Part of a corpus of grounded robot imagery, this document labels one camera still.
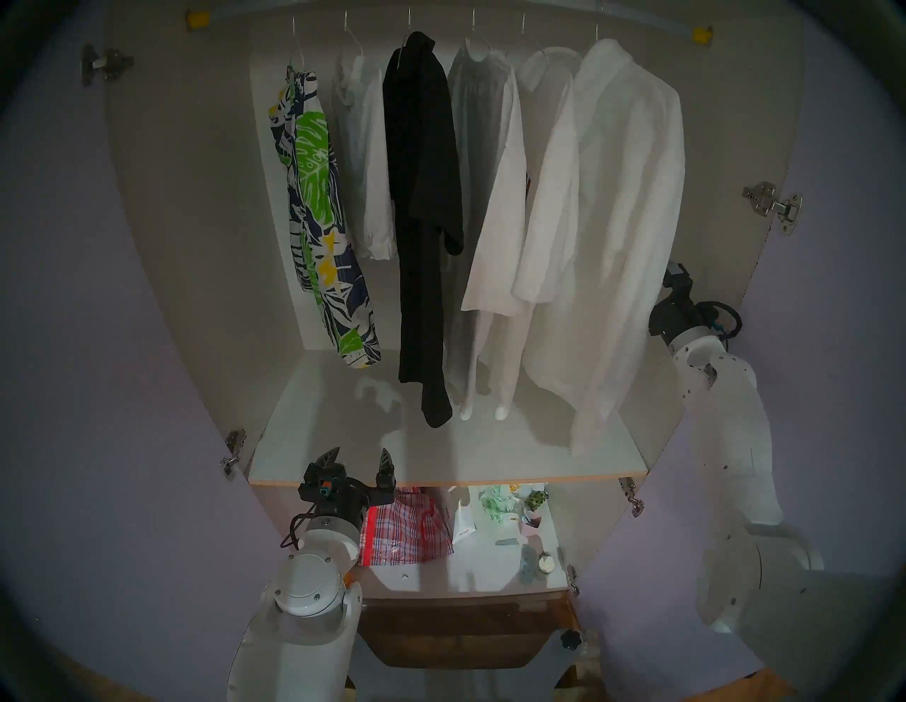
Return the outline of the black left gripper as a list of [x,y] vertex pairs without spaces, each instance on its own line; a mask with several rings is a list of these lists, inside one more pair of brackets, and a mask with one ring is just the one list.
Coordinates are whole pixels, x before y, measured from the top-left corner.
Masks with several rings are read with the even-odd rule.
[[396,500],[395,466],[390,451],[382,448],[376,485],[365,485],[349,477],[343,464],[336,464],[339,452],[340,447],[331,448],[306,467],[298,494],[314,506],[315,517],[336,517],[361,529],[369,509]]

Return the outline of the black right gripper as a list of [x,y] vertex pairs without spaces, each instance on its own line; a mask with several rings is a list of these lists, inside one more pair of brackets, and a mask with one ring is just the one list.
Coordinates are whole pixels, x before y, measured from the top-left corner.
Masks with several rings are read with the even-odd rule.
[[708,301],[694,303],[691,298],[693,280],[682,264],[668,262],[662,286],[667,297],[654,305],[649,317],[649,336],[660,337],[670,345],[681,333],[696,327],[714,329],[718,307]]

